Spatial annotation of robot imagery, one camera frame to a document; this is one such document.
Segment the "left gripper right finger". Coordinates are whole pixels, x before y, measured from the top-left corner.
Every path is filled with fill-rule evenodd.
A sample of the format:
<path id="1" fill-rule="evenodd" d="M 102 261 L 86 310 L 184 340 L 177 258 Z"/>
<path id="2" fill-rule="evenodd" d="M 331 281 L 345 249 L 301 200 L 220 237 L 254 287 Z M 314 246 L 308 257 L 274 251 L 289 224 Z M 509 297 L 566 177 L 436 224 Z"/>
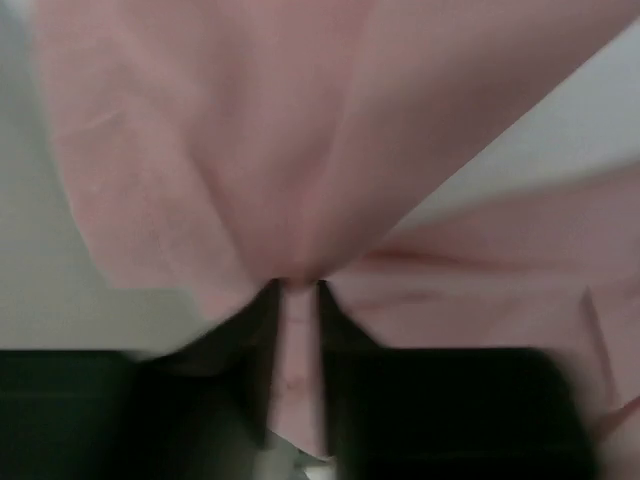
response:
<path id="1" fill-rule="evenodd" d="M 339 479 L 596 479 L 572 384 L 534 348 L 385 347 L 317 285 L 324 435 Z"/>

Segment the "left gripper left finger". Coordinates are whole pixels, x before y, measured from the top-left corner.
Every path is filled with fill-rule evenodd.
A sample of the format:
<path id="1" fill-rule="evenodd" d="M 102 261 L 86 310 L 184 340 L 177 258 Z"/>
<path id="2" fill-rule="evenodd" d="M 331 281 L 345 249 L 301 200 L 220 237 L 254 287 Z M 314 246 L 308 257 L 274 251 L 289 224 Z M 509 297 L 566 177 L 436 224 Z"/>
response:
<path id="1" fill-rule="evenodd" d="M 5 479 L 250 479 L 267 445 L 282 285 L 175 352 L 3 350 Z"/>

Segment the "pink trousers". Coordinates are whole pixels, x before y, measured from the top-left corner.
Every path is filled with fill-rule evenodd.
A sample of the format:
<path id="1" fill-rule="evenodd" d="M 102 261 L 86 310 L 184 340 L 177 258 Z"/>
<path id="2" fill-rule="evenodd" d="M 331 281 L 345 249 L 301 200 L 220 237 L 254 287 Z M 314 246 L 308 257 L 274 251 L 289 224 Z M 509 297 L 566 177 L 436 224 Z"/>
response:
<path id="1" fill-rule="evenodd" d="M 553 346 L 638 454 L 637 2 L 38 1 L 31 25 L 114 285 L 219 321 L 328 277 L 390 346 Z"/>

